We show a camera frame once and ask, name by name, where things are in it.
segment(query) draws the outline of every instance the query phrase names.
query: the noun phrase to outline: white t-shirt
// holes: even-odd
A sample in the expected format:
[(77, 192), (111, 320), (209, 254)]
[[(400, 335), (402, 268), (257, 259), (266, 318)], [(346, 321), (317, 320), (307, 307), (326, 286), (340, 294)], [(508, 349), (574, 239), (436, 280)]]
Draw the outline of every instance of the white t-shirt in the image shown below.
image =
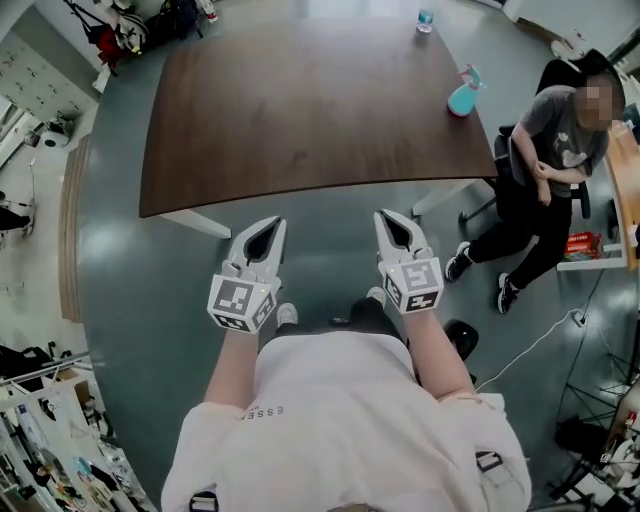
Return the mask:
[(500, 395), (436, 401), (396, 338), (352, 332), (287, 336), (260, 352), (251, 407), (203, 403), (184, 420), (162, 492), (184, 512), (214, 490), (221, 512), (489, 510), (477, 452), (496, 452), (531, 482)]

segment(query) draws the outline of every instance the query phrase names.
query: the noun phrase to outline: table leg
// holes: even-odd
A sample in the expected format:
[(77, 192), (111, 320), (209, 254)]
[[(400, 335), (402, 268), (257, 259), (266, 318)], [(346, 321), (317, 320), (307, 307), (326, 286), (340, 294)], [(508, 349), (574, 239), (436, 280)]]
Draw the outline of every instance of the table leg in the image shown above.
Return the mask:
[(177, 212), (163, 213), (160, 217), (172, 220), (183, 226), (187, 226), (198, 231), (202, 231), (207, 235), (217, 236), (218, 238), (231, 238), (231, 230), (218, 224), (204, 215), (194, 212), (193, 210), (179, 210)]
[(424, 215), (429, 210), (449, 200), (458, 192), (464, 190), (475, 180), (450, 180), (448, 183), (438, 184), (420, 201), (413, 205), (411, 213), (415, 217)]
[(556, 270), (558, 272), (563, 272), (565, 270), (598, 270), (603, 268), (622, 268), (628, 265), (627, 260), (627, 249), (629, 247), (629, 236), (625, 232), (624, 222), (622, 220), (622, 215), (620, 212), (622, 211), (622, 206), (620, 205), (620, 198), (616, 192), (616, 188), (613, 184), (613, 175), (611, 173), (611, 168), (609, 167), (609, 163), (605, 158), (603, 160), (603, 165), (607, 170), (607, 174), (609, 176), (609, 181), (611, 182), (611, 186), (613, 189), (613, 203), (616, 209), (616, 217), (618, 218), (618, 231), (620, 232), (620, 243), (605, 245), (603, 250), (605, 252), (609, 251), (620, 251), (621, 255), (615, 258), (602, 258), (600, 260), (587, 260), (587, 261), (563, 261), (562, 263), (558, 263), (556, 265)]

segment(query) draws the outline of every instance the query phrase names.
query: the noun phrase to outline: black sneaker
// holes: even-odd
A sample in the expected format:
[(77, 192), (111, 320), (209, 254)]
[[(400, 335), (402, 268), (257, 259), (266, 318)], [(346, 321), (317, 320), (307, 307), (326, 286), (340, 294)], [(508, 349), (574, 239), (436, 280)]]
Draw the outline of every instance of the black sneaker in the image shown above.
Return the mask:
[(513, 303), (518, 299), (520, 290), (516, 290), (509, 282), (509, 274), (503, 272), (498, 276), (498, 311), (506, 315)]
[(444, 278), (450, 283), (455, 283), (460, 276), (467, 270), (473, 261), (471, 261), (464, 254), (464, 250), (469, 247), (471, 243), (462, 242), (458, 246), (458, 250), (456, 251), (456, 255), (447, 261), (447, 264), (444, 266)]

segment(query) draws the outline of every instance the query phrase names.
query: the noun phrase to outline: black pants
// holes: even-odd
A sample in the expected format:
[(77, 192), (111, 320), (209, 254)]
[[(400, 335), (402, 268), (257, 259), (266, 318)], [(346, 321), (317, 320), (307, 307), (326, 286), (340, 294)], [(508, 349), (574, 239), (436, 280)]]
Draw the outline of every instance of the black pants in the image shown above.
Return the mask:
[(29, 224), (29, 217), (23, 217), (7, 208), (0, 207), (0, 231), (23, 228), (27, 224)]
[[(391, 319), (385, 314), (382, 304), (371, 297), (360, 299), (351, 306), (349, 323), (332, 330), (387, 334), (402, 341), (398, 329), (396, 329)], [(308, 329), (298, 324), (282, 324), (276, 329), (274, 338), (281, 336), (300, 336), (304, 334), (311, 333)]]
[(500, 177), (496, 186), (500, 221), (471, 242), (469, 256), (476, 263), (522, 251), (531, 237), (540, 237), (520, 266), (509, 274), (519, 289), (556, 266), (564, 256), (571, 227), (571, 198), (551, 194), (551, 204), (538, 201), (535, 186), (523, 187)]

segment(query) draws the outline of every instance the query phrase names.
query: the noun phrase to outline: bag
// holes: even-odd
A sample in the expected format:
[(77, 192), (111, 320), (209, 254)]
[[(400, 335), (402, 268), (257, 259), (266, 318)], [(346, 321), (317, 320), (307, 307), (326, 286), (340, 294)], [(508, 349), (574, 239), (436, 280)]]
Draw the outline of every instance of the bag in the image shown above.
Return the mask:
[[(127, 55), (127, 52), (119, 47), (116, 33), (113, 31), (111, 26), (79, 5), (73, 3), (71, 0), (63, 1), (69, 6), (71, 13), (82, 23), (82, 28), (84, 29), (84, 33), (87, 36), (89, 43), (97, 46), (98, 50), (100, 50), (100, 53), (98, 53), (100, 60), (113, 69), (116, 63)], [(84, 16), (97, 21), (98, 25), (89, 25), (89, 22), (83, 17), (83, 14)]]
[(165, 0), (160, 12), (147, 21), (147, 47), (154, 48), (175, 37), (184, 39), (197, 21), (198, 9), (193, 0)]
[(602, 235), (596, 235), (590, 231), (569, 236), (564, 250), (564, 259), (566, 261), (599, 260), (601, 238)]
[(142, 46), (147, 41), (149, 31), (140, 16), (135, 14), (119, 14), (116, 36), (120, 48), (133, 53), (141, 53)]

